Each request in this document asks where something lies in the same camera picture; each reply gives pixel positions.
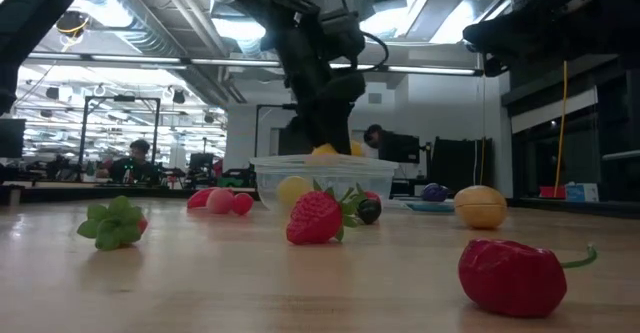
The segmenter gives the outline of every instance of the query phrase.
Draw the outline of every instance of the ceiling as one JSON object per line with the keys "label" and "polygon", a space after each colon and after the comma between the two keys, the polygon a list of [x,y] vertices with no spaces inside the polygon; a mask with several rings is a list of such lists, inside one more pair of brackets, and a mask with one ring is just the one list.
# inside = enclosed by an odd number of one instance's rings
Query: ceiling
{"label": "ceiling", "polygon": [[[504,3],[509,3],[508,0],[393,0],[395,8],[376,12],[371,8],[380,5],[373,6],[374,0],[347,1],[351,9],[367,17],[361,22],[361,29],[389,45],[388,64],[453,68],[477,66],[477,57],[460,44],[462,29],[497,16],[506,7]],[[314,2],[327,11],[338,8],[340,0]],[[259,51],[264,29],[236,8],[229,0],[76,0],[70,10],[81,11],[88,18],[80,38],[69,32],[62,34],[54,27],[36,50],[277,59],[271,52]],[[380,48],[368,44],[360,62],[375,63],[380,58]],[[81,122],[84,97],[96,93],[101,97],[124,94],[161,99],[162,160],[168,159],[172,144],[182,144],[188,152],[200,151],[203,137],[208,138],[215,153],[223,155],[226,132],[223,109],[234,104],[291,99],[290,92],[282,85],[282,71],[274,68],[167,69],[158,65],[123,68],[117,63],[107,66],[83,62],[51,64],[27,60],[20,70],[17,92],[20,101],[15,115],[29,119],[29,152],[49,147],[69,156],[77,152],[79,128],[74,124]],[[367,80],[386,83],[386,90],[395,89],[400,81],[397,75],[380,73],[367,75]],[[48,98],[49,88],[58,88],[60,97]],[[184,104],[173,103],[176,91],[184,92]],[[43,110],[47,111],[46,117],[42,115]],[[119,118],[113,116],[115,111],[121,112]],[[213,124],[204,122],[207,112],[215,116]],[[152,110],[143,101],[105,101],[89,116],[88,136],[93,136],[90,153],[104,154],[108,149],[126,151],[127,142],[140,135],[149,137],[153,118]],[[115,127],[107,125],[121,126],[124,133],[111,133]]]}

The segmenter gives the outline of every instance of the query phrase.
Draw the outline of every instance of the red pepper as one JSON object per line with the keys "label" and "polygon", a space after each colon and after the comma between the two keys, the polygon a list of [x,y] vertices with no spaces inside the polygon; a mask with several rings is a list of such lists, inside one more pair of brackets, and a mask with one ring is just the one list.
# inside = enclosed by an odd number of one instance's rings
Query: red pepper
{"label": "red pepper", "polygon": [[512,241],[474,239],[460,257],[458,277],[467,296],[481,309],[512,317],[539,318],[551,314],[567,293],[564,268],[593,262],[561,264],[552,251]]}

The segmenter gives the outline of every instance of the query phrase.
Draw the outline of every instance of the person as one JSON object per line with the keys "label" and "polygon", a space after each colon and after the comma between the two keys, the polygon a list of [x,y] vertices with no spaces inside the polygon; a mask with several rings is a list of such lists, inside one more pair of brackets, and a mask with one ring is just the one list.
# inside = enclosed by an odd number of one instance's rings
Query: person
{"label": "person", "polygon": [[111,178],[114,182],[122,182],[127,170],[129,170],[130,180],[142,181],[151,178],[154,174],[153,165],[147,162],[149,143],[144,139],[138,139],[131,143],[129,158],[122,158],[113,162],[108,169],[101,169],[96,172],[98,178]]}
{"label": "person", "polygon": [[364,143],[362,152],[367,158],[378,158],[378,148],[380,147],[380,135],[384,132],[379,124],[372,124],[364,132]]}

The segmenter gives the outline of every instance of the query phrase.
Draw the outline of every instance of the ceiling duct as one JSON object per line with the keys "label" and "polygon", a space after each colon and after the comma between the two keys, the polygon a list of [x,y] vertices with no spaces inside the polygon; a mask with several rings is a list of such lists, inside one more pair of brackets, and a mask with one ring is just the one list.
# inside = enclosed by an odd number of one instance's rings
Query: ceiling duct
{"label": "ceiling duct", "polygon": [[[114,0],[87,0],[98,7],[107,7]],[[131,32],[118,32],[121,39],[131,44],[144,55],[158,57],[183,56],[185,51],[181,48],[164,27],[156,20],[149,19],[148,8],[140,0],[115,0],[133,18],[129,25]],[[225,106],[229,98],[225,88],[217,81],[207,77],[198,68],[187,67],[186,70],[174,71],[174,74],[192,84],[196,93],[207,104]],[[211,86],[217,88],[215,96],[205,94]]]}

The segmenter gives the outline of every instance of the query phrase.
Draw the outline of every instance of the green toy vegetable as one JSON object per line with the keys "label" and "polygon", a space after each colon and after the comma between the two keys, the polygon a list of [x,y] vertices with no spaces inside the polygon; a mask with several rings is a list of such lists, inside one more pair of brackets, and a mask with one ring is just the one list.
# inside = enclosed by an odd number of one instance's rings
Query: green toy vegetable
{"label": "green toy vegetable", "polygon": [[89,205],[87,220],[78,227],[78,234],[95,239],[97,249],[108,251],[139,241],[146,223],[142,209],[131,206],[127,197],[120,196],[108,208]]}

